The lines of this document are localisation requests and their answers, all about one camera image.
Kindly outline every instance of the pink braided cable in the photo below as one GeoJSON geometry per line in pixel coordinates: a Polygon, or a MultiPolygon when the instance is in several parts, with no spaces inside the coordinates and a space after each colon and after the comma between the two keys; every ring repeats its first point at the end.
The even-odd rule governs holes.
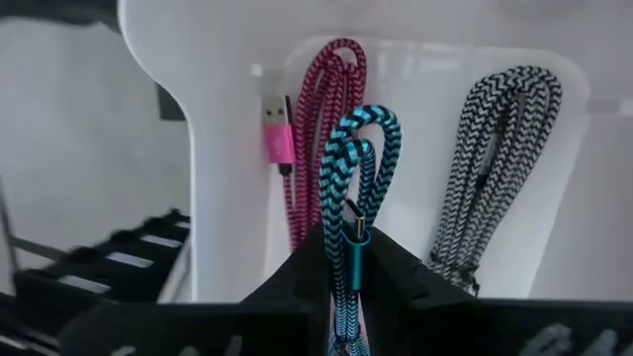
{"type": "Polygon", "coordinates": [[[337,39],[327,44],[313,59],[297,100],[293,118],[296,164],[295,204],[292,182],[284,177],[284,198],[291,247],[294,251],[306,237],[313,224],[320,221],[318,198],[318,170],[325,143],[340,118],[363,104],[367,59],[360,44],[351,39],[337,39]],[[356,56],[356,64],[344,62],[335,53],[349,48],[356,56]],[[321,115],[318,145],[313,161],[318,115],[321,115]]]}

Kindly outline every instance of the blue braided cable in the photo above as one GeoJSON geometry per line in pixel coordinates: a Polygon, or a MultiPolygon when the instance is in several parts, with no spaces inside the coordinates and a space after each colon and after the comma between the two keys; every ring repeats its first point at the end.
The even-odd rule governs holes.
{"type": "Polygon", "coordinates": [[[383,203],[394,176],[401,148],[401,128],[393,112],[382,106],[363,106],[343,117],[325,145],[319,171],[320,206],[325,235],[325,254],[334,280],[334,333],[328,342],[332,352],[337,342],[346,342],[352,356],[369,355],[360,336],[358,295],[351,291],[348,266],[343,253],[342,211],[349,182],[360,164],[358,208],[365,216],[367,233],[383,203]],[[354,138],[363,126],[378,124],[385,135],[385,147],[376,175],[376,154],[371,142],[354,138]]]}

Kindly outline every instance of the pink usb connector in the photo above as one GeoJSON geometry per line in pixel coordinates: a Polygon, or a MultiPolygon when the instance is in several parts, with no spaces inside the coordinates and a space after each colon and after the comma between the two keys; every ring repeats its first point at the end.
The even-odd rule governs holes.
{"type": "Polygon", "coordinates": [[[290,99],[288,96],[269,98],[262,102],[262,117],[268,159],[279,164],[280,172],[290,174],[295,163],[293,130],[290,126],[290,99]]]}

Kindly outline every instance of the white display holder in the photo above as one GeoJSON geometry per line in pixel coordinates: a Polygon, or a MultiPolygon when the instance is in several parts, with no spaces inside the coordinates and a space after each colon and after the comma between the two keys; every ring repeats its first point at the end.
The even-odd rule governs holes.
{"type": "MultiPolygon", "coordinates": [[[[575,2],[555,3],[579,11],[561,6],[575,2]]],[[[470,87],[521,64],[547,67],[561,79],[558,122],[477,272],[482,296],[527,297],[588,125],[583,71],[553,51],[512,48],[558,44],[574,59],[576,47],[565,44],[577,20],[552,9],[548,13],[557,18],[548,21],[539,15],[547,4],[121,1],[130,51],[174,96],[189,123],[193,300],[238,301],[288,257],[281,178],[262,142],[260,76],[283,73],[281,87],[271,90],[296,99],[308,64],[336,37],[362,44],[369,70],[365,101],[393,109],[403,127],[401,160],[376,227],[422,259],[432,243],[470,87]]],[[[380,156],[380,131],[364,134],[377,142],[380,156]]]]}

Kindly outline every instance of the braided cable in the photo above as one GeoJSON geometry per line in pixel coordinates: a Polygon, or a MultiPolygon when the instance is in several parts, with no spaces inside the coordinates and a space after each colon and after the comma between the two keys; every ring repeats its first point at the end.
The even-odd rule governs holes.
{"type": "Polygon", "coordinates": [[[338,120],[362,105],[366,76],[365,53],[360,44],[351,39],[337,39],[327,44],[306,72],[292,123],[296,154],[294,200],[291,178],[284,177],[284,200],[293,251],[313,224],[320,221],[317,173],[325,142],[338,120]],[[356,64],[343,61],[336,53],[342,48],[354,53],[356,64]],[[319,115],[320,130],[316,142],[319,115]],[[316,155],[313,156],[315,144],[316,155]]]}
{"type": "Polygon", "coordinates": [[[493,74],[471,89],[428,265],[445,280],[478,291],[479,261],[545,146],[562,97],[558,78],[537,66],[493,74]]]}
{"type": "Polygon", "coordinates": [[[361,165],[358,208],[365,217],[370,233],[391,184],[401,147],[398,119],[382,106],[364,106],[342,118],[325,145],[319,171],[320,209],[325,235],[325,255],[333,276],[335,328],[329,340],[333,347],[345,342],[349,354],[368,355],[358,322],[358,295],[349,289],[347,266],[343,256],[344,232],[342,212],[348,185],[357,165],[361,165]],[[376,175],[376,155],[372,143],[354,138],[361,127],[378,124],[385,135],[385,148],[376,175]]]}

